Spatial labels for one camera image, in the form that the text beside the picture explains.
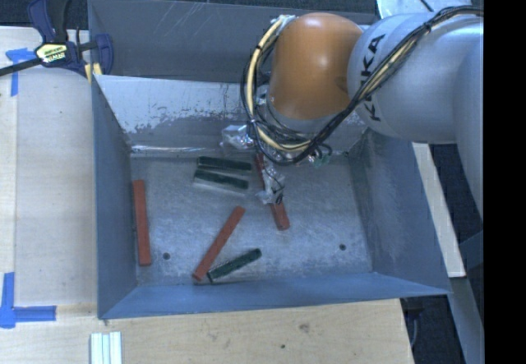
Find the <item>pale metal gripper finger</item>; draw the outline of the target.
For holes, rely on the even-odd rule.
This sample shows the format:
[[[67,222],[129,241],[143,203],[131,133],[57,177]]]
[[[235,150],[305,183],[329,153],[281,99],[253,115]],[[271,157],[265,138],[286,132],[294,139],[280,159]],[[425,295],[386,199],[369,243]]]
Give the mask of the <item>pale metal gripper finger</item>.
[[[221,131],[223,147],[250,149],[254,147],[247,125],[229,125]]]
[[[284,175],[273,166],[258,170],[263,189],[256,196],[265,205],[279,205],[284,198]]]

